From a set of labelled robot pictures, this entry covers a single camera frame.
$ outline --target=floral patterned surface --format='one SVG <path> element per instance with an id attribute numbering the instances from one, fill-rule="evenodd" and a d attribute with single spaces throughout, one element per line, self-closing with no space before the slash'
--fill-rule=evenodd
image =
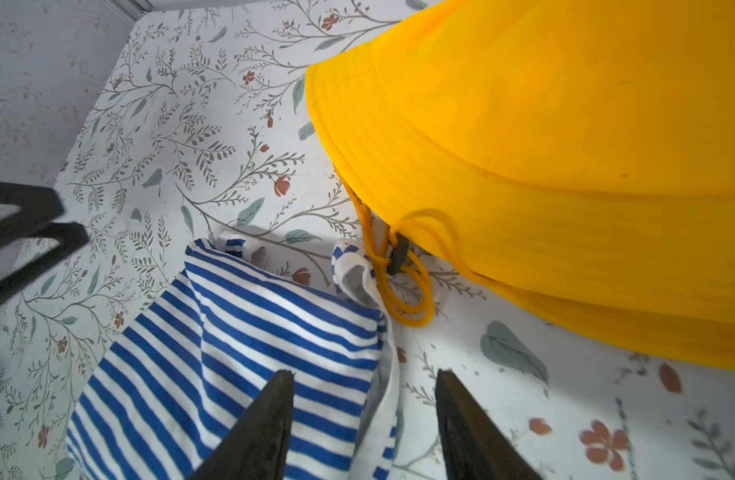
<path id="1" fill-rule="evenodd" d="M 74 402 L 192 238 L 253 236 L 270 270 L 333 288 L 332 245 L 360 228 L 307 116 L 305 69 L 426 6 L 276 0 L 138 22 L 55 187 L 90 244 L 0 309 L 0 478 L 78 478 L 62 449 Z M 47 246 L 27 243 L 20 261 Z M 442 368 L 544 478 L 735 479 L 735 372 L 576 336 L 419 253 L 439 311 L 426 328 L 397 328 L 392 478 L 445 476 Z M 418 296 L 401 276 L 393 286 Z"/>

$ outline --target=striped garment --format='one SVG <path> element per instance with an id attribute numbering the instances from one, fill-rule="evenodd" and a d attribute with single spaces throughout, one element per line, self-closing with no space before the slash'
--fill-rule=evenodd
<path id="1" fill-rule="evenodd" d="M 295 373 L 285 477 L 377 474 L 381 453 L 368 446 L 393 444 L 398 397 L 396 351 L 393 339 L 385 341 L 381 310 L 239 260 L 250 250 L 263 264 L 265 251 L 243 249 L 233 237 L 216 242 L 226 252 L 204 240 L 189 244 L 185 270 L 94 371 L 66 438 L 87 477 L 188 477 L 282 369 Z M 372 467 L 350 476 L 358 436 L 355 465 Z"/>

